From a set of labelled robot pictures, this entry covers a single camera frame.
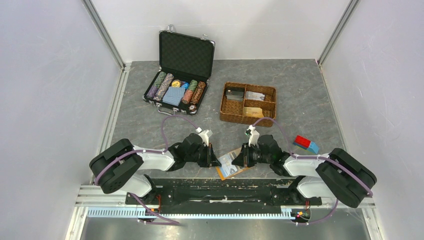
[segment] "blue block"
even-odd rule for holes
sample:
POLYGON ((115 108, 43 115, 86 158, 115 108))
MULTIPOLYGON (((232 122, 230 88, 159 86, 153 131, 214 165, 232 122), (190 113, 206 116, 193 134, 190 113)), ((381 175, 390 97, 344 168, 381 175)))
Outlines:
POLYGON ((309 144, 309 147, 306 149, 311 153, 318 154, 318 151, 320 151, 320 148, 315 144, 315 142, 311 141, 309 144))
POLYGON ((294 145, 296 145, 296 146, 299 146, 299 147, 301 147, 301 148, 303 148, 303 149, 305 149, 305 150, 307 150, 307 148, 306 147, 304 147, 304 146, 302 146, 302 145, 299 145, 299 144, 297 144, 296 142, 293 142, 293 144, 294 145))

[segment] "red block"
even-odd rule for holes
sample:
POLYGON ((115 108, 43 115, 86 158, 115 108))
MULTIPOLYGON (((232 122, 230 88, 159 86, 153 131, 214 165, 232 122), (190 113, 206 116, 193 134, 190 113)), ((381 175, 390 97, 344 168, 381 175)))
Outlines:
POLYGON ((311 140, 308 140, 303 136, 297 135, 296 139, 294 140, 294 143, 299 144, 307 149, 311 144, 311 140))

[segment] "white wall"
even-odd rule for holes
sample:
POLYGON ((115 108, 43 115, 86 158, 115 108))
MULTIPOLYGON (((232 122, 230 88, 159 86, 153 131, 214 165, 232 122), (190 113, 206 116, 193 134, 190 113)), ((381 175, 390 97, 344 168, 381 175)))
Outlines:
POLYGON ((424 4, 364 0, 323 65, 350 153, 378 178, 387 239, 423 239, 424 4))
POLYGON ((0 3, 0 239, 64 239, 119 68, 80 0, 0 3))
POLYGON ((126 62, 159 59, 160 30, 216 42, 215 59, 316 59, 349 0, 93 0, 126 62))

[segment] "red and blue eraser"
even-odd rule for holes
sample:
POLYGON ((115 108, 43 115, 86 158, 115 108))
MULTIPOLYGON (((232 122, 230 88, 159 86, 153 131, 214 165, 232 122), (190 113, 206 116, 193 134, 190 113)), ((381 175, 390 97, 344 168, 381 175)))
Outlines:
POLYGON ((318 154, 318 151, 320 150, 320 148, 315 144, 315 142, 300 135, 297 135, 296 139, 294 139, 293 144, 314 154, 318 154))

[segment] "metal corner post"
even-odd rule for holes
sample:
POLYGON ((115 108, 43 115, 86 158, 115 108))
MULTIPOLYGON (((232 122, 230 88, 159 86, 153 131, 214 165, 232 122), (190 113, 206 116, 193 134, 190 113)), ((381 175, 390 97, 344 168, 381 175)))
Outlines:
POLYGON ((99 16, 99 13, 97 12, 96 8, 94 7, 94 4, 91 0, 82 0, 82 3, 84 4, 85 8, 87 9, 88 14, 90 14, 91 19, 93 20, 96 28, 98 29, 101 37, 103 38, 104 42, 106 43, 107 47, 109 48, 110 52, 113 55, 113 58, 115 59, 116 63, 119 65, 121 70, 124 70, 125 68, 125 62, 123 61, 121 55, 118 52, 117 47, 115 46, 114 42, 112 41, 111 36, 109 35, 108 31, 106 30, 105 25, 102 22, 102 19, 99 16))
POLYGON ((340 33, 343 31, 343 29, 346 26, 346 23, 348 22, 349 18, 351 17, 353 11, 357 7, 360 0, 350 0, 349 4, 347 5, 346 9, 344 10, 343 15, 341 16, 340 20, 337 23, 337 26, 335 27, 330 39, 328 40, 327 44, 324 47, 324 50, 322 51, 321 55, 319 56, 317 63, 318 66, 321 67, 328 57, 331 49, 333 48, 334 44, 336 43, 337 39, 340 36, 340 33))

